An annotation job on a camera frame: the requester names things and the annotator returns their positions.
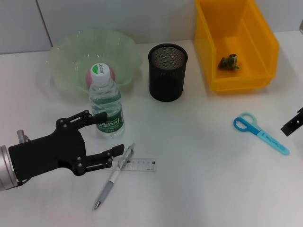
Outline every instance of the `white bottle cap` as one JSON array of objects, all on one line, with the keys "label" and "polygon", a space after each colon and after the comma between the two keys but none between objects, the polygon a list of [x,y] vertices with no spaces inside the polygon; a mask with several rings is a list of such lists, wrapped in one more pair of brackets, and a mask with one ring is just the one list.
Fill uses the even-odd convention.
[{"label": "white bottle cap", "polygon": [[109,83],[110,70],[109,66],[104,63],[94,64],[90,68],[90,74],[93,83],[98,85],[106,85]]}]

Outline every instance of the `yellow plastic bin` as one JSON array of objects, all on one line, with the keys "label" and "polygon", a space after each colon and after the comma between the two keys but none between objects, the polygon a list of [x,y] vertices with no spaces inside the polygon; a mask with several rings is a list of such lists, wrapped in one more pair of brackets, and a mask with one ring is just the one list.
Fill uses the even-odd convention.
[{"label": "yellow plastic bin", "polygon": [[[276,75],[279,43],[254,0],[196,0],[195,46],[213,91],[267,86]],[[237,55],[238,70],[220,70]]]}]

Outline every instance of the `ruler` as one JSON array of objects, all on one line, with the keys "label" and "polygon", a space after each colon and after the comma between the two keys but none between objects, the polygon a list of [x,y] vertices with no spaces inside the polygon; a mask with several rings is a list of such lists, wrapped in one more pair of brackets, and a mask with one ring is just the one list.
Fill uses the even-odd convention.
[{"label": "ruler", "polygon": [[[114,158],[114,162],[110,170],[112,170],[118,162],[122,161],[121,157]],[[143,171],[156,172],[157,163],[154,158],[131,158],[123,171]]]}]

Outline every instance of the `plastic bottle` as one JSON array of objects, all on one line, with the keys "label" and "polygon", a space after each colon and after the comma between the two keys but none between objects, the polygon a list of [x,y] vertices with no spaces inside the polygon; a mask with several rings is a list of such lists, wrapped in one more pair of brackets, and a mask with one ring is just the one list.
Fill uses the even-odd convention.
[{"label": "plastic bottle", "polygon": [[98,124],[97,128],[106,138],[122,134],[125,128],[121,95],[117,85],[110,77],[110,69],[104,63],[97,63],[90,69],[92,84],[89,100],[93,115],[107,113],[107,122]]}]

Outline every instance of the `blue scissors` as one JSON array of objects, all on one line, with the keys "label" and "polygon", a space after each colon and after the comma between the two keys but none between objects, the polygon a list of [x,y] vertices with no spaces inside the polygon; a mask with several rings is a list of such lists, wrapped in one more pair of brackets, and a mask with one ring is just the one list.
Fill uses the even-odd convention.
[{"label": "blue scissors", "polygon": [[[244,119],[244,116],[248,116],[252,118],[252,123],[248,122]],[[246,128],[240,128],[237,125],[237,122],[241,122],[246,126]],[[267,134],[265,131],[263,131],[258,125],[257,125],[257,119],[254,115],[251,113],[241,113],[239,117],[237,117],[233,121],[233,125],[235,128],[239,131],[250,131],[251,133],[258,136],[261,140],[265,141],[267,144],[272,146],[274,149],[279,151],[283,155],[289,155],[289,150],[284,147],[281,143],[276,141],[274,138],[272,138],[269,134]]]}]

